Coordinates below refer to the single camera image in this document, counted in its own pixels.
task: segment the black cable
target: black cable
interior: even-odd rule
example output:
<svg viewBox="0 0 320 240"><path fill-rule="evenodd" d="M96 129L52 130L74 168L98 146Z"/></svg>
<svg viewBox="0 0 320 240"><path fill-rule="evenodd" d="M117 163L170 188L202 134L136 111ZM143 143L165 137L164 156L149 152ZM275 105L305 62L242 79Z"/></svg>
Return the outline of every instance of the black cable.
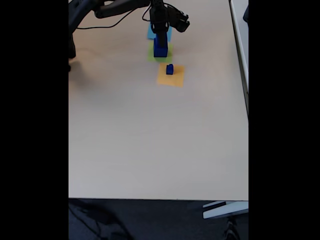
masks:
<svg viewBox="0 0 320 240"><path fill-rule="evenodd" d="M71 214L72 214L76 219L78 219L83 225L85 225L92 233L94 233L94 235L96 235L97 237L101 238L101 236L98 235L98 233L97 233L95 230L93 230L90 226L88 226L88 225L85 223L85 221L83 221L80 217L78 217L78 216L74 213L74 211L71 210L70 206L68 206L68 208L69 208Z"/></svg>
<svg viewBox="0 0 320 240"><path fill-rule="evenodd" d="M168 5L168 6L172 7L172 8L174 8L175 10L179 11L179 9L177 9L175 6L172 6L171 4L168 4L168 3L165 3L165 2L164 2L163 4ZM144 18L144 16L146 15L146 13L148 12L148 10L149 10L150 8L151 8L151 5L150 5L150 6L148 7L148 9L143 13L143 15L142 15L142 20L143 20L143 21L151 22L150 20Z"/></svg>
<svg viewBox="0 0 320 240"><path fill-rule="evenodd" d="M142 15L142 20L143 21L150 22L150 20L144 19L144 16L146 15L146 13L149 11L150 8L151 8L151 5L149 5L148 9L143 13L143 15Z"/></svg>
<svg viewBox="0 0 320 240"><path fill-rule="evenodd" d="M130 13L132 13L134 10L136 10L137 8L131 10L130 12L128 12L126 15L124 15L117 23L115 23L112 26L89 26L89 27L77 27L76 29L80 29L80 30L85 30L85 29L110 29L113 28L115 26L117 26L123 19L125 19L126 16L128 16Z"/></svg>

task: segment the table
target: table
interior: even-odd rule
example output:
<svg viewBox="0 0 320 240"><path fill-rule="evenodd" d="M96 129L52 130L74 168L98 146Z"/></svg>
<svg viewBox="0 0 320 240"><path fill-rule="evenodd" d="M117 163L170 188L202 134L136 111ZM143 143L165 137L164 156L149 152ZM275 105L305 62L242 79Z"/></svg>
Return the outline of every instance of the table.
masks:
<svg viewBox="0 0 320 240"><path fill-rule="evenodd" d="M114 28L74 32L69 198L248 200L248 116L229 3L168 3L190 20L171 39L183 87L157 85L144 9ZM120 18L91 12L81 27Z"/></svg>

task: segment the dark carpet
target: dark carpet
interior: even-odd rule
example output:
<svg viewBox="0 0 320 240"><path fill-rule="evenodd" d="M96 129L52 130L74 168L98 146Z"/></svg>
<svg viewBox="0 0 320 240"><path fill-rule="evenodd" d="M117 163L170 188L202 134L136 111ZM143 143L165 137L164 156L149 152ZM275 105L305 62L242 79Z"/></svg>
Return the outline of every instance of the dark carpet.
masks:
<svg viewBox="0 0 320 240"><path fill-rule="evenodd" d="M118 200L82 199L114 213L125 225L134 240L223 240L227 218L203 219L203 209L196 208L194 201L179 200ZM199 206L208 203L197 201ZM71 209L92 229L98 232L94 220L76 207ZM249 215L235 217L240 240L248 240ZM110 232L120 231L117 225L102 225L101 236L109 238ZM97 240L69 211L69 239Z"/></svg>

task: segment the green sticky note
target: green sticky note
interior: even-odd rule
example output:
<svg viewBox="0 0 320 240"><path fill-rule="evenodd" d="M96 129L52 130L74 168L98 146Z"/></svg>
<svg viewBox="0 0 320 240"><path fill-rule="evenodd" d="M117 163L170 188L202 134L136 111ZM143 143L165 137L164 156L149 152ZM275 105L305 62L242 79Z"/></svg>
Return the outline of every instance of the green sticky note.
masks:
<svg viewBox="0 0 320 240"><path fill-rule="evenodd" d="M149 41L148 47L148 61L149 62L159 62L159 63L172 63L172 43L168 42L168 54L166 57L154 57L154 41Z"/></svg>

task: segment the sticky note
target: sticky note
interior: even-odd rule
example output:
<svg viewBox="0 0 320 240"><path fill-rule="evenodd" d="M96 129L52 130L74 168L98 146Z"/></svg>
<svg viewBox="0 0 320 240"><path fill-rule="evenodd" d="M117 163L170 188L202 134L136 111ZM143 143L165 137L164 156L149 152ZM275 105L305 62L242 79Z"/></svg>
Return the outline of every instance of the sticky note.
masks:
<svg viewBox="0 0 320 240"><path fill-rule="evenodd" d="M169 27L169 30L166 33L166 36L168 38L168 42L171 41L171 34L172 34L172 26ZM151 24L149 24L147 38L153 40L155 37L156 37L156 34L151 30Z"/></svg>
<svg viewBox="0 0 320 240"><path fill-rule="evenodd" d="M173 64L173 75L166 74L167 64L160 63L158 70L158 78L156 82L161 85L169 85L173 87L184 86L185 67Z"/></svg>
<svg viewBox="0 0 320 240"><path fill-rule="evenodd" d="M159 62L159 63L172 63L172 43L168 43L168 54L166 57L154 57L154 41L149 41L148 46L148 61L149 62Z"/></svg>

